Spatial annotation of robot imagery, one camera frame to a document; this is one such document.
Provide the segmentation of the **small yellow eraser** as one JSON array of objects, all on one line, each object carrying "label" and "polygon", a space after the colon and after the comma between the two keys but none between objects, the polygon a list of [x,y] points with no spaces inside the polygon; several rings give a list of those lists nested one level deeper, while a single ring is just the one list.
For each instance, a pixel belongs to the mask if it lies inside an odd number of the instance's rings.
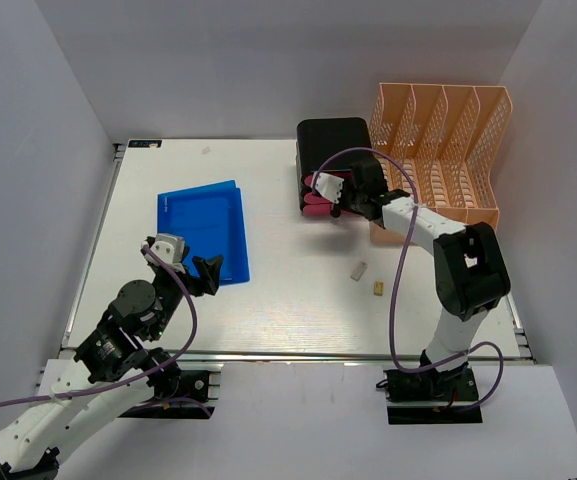
[{"label": "small yellow eraser", "polygon": [[376,281],[374,283],[373,293],[375,296],[383,296],[384,295],[384,283],[381,281]]}]

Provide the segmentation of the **black pink drawer organizer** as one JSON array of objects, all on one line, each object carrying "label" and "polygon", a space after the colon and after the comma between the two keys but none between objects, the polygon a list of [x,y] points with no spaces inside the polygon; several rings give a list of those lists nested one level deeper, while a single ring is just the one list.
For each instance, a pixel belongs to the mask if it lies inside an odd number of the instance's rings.
[{"label": "black pink drawer organizer", "polygon": [[329,216],[332,204],[312,193],[312,177],[331,156],[353,147],[371,147],[361,117],[306,119],[296,127],[296,172],[299,208],[304,216]]}]

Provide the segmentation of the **blue plastic document case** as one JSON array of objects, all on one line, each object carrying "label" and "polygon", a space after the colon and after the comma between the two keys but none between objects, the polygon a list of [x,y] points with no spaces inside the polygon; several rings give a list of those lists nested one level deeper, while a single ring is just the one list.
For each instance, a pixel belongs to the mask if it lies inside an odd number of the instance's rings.
[{"label": "blue plastic document case", "polygon": [[158,194],[157,231],[183,237],[193,256],[221,255],[222,285],[250,280],[242,195],[235,181]]}]

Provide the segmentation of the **grey white eraser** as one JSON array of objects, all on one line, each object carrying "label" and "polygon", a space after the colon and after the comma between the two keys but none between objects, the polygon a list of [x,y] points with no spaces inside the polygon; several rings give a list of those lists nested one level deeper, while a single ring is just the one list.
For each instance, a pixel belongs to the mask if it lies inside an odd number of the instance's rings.
[{"label": "grey white eraser", "polygon": [[354,281],[359,281],[367,270],[367,264],[360,261],[352,270],[350,278]]}]

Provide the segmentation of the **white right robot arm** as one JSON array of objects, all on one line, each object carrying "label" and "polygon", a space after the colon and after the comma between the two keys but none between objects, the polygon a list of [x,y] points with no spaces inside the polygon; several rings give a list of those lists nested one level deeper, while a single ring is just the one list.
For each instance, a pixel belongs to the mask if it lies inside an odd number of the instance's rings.
[{"label": "white right robot arm", "polygon": [[433,257],[435,290],[442,306],[435,333],[420,357],[419,384],[440,399],[456,385],[454,371],[466,363],[484,319],[510,291],[495,230],[465,224],[424,207],[408,192],[390,190],[380,162],[362,159],[340,187],[342,211],[362,215],[405,237]]}]

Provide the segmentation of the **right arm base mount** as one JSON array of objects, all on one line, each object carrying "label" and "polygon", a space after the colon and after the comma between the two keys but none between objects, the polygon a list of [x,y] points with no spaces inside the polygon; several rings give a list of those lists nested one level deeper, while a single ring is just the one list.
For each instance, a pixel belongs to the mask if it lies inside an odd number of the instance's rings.
[{"label": "right arm base mount", "polygon": [[479,392],[470,367],[457,373],[384,371],[376,389],[385,393],[389,425],[481,424]]}]

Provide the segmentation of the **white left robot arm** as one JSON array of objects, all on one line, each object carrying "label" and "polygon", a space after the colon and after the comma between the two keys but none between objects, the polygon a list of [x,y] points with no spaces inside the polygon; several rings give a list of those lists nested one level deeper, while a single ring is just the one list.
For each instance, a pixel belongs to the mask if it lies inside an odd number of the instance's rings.
[{"label": "white left robot arm", "polygon": [[217,293],[223,258],[193,258],[190,275],[149,248],[142,252],[153,279],[124,284],[49,393],[17,401],[28,408],[0,430],[0,479],[55,478],[83,442],[132,410],[204,408],[206,388],[178,357],[144,345],[161,338],[181,302]]}]

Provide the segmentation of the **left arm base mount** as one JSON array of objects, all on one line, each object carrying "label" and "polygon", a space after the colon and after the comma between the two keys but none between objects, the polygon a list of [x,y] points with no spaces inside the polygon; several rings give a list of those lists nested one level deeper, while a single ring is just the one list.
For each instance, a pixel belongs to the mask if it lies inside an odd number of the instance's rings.
[{"label": "left arm base mount", "polygon": [[174,394],[152,398],[131,407],[120,418],[208,420],[220,395],[222,364],[180,363],[180,380]]}]

